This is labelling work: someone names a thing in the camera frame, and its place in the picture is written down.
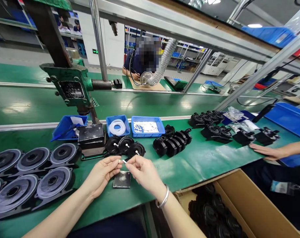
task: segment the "woman's right hand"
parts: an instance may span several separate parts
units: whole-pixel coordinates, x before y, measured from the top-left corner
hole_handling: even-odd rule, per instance
[[[159,203],[164,200],[166,186],[163,184],[151,160],[135,155],[128,160],[126,167],[137,182],[152,193]]]
[[[140,81],[140,74],[138,74],[138,73],[133,73],[133,74],[132,74],[132,77],[133,77],[133,79],[134,79],[135,81]]]

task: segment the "white tube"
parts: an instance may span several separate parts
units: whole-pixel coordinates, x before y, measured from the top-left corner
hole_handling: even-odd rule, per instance
[[[116,136],[121,136],[126,131],[126,126],[122,120],[117,119],[110,123],[109,131]]]

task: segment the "woman's left hand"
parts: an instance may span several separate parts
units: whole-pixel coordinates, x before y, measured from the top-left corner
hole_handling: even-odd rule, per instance
[[[108,181],[120,172],[123,164],[120,158],[121,156],[109,156],[100,160],[95,164],[79,190],[93,199],[98,197],[104,191]]]

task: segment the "hand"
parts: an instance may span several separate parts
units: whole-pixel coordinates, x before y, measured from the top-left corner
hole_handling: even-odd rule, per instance
[[[135,73],[135,74],[133,73],[133,74],[132,74],[132,77],[133,77],[133,79],[136,80],[136,81],[139,81],[139,80],[140,80],[140,74],[139,74],[139,73]]]
[[[121,156],[109,156],[100,160],[81,185],[80,190],[92,198],[98,197],[105,189],[108,181],[120,172],[123,161]]]
[[[251,149],[253,149],[255,152],[258,152],[260,154],[268,155],[267,157],[264,157],[266,160],[271,160],[271,161],[276,161],[281,158],[287,157],[287,152],[284,151],[283,148],[277,148],[277,149],[272,149],[256,144],[250,144],[249,145]]]
[[[132,176],[161,203],[166,194],[166,187],[151,160],[135,155],[126,163]]]

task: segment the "flexible duct hose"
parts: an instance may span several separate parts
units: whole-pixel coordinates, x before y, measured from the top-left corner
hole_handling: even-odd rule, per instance
[[[164,52],[162,54],[162,57],[161,57],[161,69],[159,71],[156,71],[155,74],[148,80],[148,84],[150,86],[155,86],[160,82],[160,80],[163,76],[163,73],[166,70],[166,67],[170,61],[170,58],[177,46],[177,43],[178,43],[178,40],[176,40],[176,39],[170,39],[169,42],[167,43],[167,45],[164,49]]]

